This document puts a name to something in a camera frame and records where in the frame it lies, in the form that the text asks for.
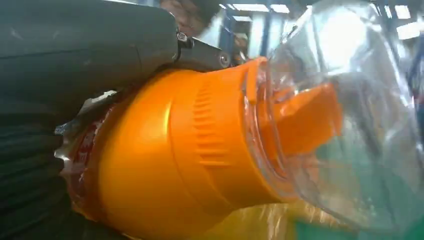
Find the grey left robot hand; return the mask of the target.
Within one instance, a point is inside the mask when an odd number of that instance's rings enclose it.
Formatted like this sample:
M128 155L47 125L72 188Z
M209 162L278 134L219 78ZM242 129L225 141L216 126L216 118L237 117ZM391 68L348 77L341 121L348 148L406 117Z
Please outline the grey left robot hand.
M167 11L105 0L0 3L0 125L56 127L84 101L158 69L229 66L226 54L178 30Z

